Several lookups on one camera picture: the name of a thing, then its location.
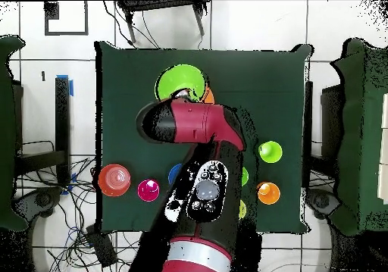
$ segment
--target plastic cup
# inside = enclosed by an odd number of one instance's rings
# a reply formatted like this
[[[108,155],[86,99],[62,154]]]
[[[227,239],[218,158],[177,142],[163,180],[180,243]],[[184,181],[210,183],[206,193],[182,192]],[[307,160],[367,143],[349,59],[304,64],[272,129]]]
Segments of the plastic cup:
[[[155,180],[143,180],[137,187],[137,195],[145,202],[156,200],[159,191],[159,184]]]
[[[270,141],[261,144],[258,147],[258,153],[261,159],[266,163],[276,163],[283,155],[283,150],[280,144]]]
[[[200,69],[189,64],[178,64],[165,70],[155,84],[158,100],[170,98],[180,89],[189,89],[189,97],[198,102],[205,93],[205,78]]]
[[[99,187],[107,196],[123,195],[130,187],[130,173],[119,164],[109,164],[101,169]]]
[[[239,220],[243,219],[246,216],[246,204],[239,200]]]
[[[246,168],[242,167],[241,186],[246,185],[249,180],[249,174]]]
[[[171,168],[170,173],[168,174],[168,184],[171,185],[175,181],[181,167],[182,164],[177,164]]]
[[[214,95],[209,86],[206,86],[205,94],[203,95],[201,102],[204,104],[214,104]]]
[[[280,190],[274,183],[262,182],[257,186],[258,199],[266,204],[272,205],[276,203],[280,198]]]

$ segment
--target magenta cup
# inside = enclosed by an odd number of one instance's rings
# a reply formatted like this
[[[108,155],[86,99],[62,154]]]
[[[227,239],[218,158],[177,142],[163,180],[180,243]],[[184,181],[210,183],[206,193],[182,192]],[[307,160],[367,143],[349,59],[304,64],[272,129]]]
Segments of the magenta cup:
[[[159,190],[155,180],[143,180],[137,187],[137,194],[143,201],[152,202],[159,196]]]

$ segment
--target green cloth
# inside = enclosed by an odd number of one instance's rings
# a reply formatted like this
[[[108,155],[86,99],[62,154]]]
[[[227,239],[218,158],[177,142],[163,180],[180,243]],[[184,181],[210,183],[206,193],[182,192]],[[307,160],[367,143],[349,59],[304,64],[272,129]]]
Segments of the green cloth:
[[[24,47],[17,36],[0,36],[0,227],[23,231],[27,222],[11,208],[14,195],[14,157],[16,155],[16,117],[14,90],[8,62],[11,55]]]
[[[388,49],[350,39],[333,62],[345,90],[344,136],[338,153],[338,197],[330,216],[346,236],[388,231],[388,205],[377,197],[383,96],[388,93]]]
[[[146,142],[136,131],[135,119],[143,106],[155,100],[155,81],[163,70],[175,64],[191,64],[208,75],[216,103],[239,109],[239,116],[244,109],[249,112],[260,144],[274,140],[283,147],[283,157],[277,163],[259,159],[257,175],[257,146],[249,144],[244,154],[249,181],[242,188],[242,197],[254,199],[255,186],[261,181],[274,182],[281,191],[275,205],[258,203],[257,231],[306,231],[300,220],[300,201],[304,69],[305,59],[311,54],[309,45],[300,45],[292,52],[124,50],[105,42],[99,45],[102,164],[122,164],[131,174],[131,186],[124,195],[103,196],[103,230],[147,231],[152,225],[167,196],[168,173],[183,160],[189,145]],[[161,194],[154,202],[143,202],[137,186],[151,178],[159,182]]]

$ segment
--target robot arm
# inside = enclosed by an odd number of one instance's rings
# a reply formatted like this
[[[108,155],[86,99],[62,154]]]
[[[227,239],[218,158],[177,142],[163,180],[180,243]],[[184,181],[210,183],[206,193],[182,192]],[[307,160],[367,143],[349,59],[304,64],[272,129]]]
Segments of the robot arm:
[[[136,120],[140,135],[148,141],[197,144],[146,236],[153,240],[144,242],[150,248],[151,242],[169,241],[161,272],[229,272],[245,149],[236,115],[222,105],[179,97],[147,105]],[[144,248],[141,243],[140,257],[151,254]]]

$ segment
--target lime green cup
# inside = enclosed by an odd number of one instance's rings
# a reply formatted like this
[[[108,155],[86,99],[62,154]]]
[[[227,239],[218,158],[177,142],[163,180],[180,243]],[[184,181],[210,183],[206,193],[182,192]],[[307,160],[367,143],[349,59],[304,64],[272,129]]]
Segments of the lime green cup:
[[[258,147],[258,153],[261,159],[266,163],[276,163],[283,155],[283,150],[280,144],[269,141],[261,144]]]
[[[249,179],[249,174],[246,168],[242,167],[241,186],[246,185]]]
[[[189,89],[189,98],[198,102],[205,93],[205,78],[200,69],[178,64],[165,70],[155,84],[155,96],[162,100],[181,89]]]

